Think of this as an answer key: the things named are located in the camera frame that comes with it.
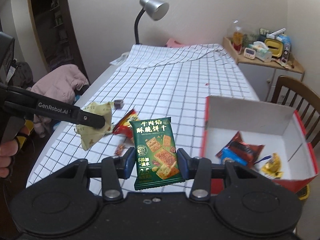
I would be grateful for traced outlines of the person's left hand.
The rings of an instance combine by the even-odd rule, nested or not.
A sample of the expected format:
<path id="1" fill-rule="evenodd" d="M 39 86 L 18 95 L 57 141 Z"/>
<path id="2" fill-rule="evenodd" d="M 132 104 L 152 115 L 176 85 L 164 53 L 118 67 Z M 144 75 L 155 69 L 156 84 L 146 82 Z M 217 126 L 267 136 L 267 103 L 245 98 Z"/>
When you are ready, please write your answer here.
<path id="1" fill-rule="evenodd" d="M 27 126 L 23 126 L 17 133 L 16 137 L 11 140 L 1 144 L 1 163 L 0 163 L 0 176 L 5 179 L 12 173 L 12 163 L 14 162 L 13 157 L 20 150 L 19 137 L 28 138 L 30 134 Z"/>

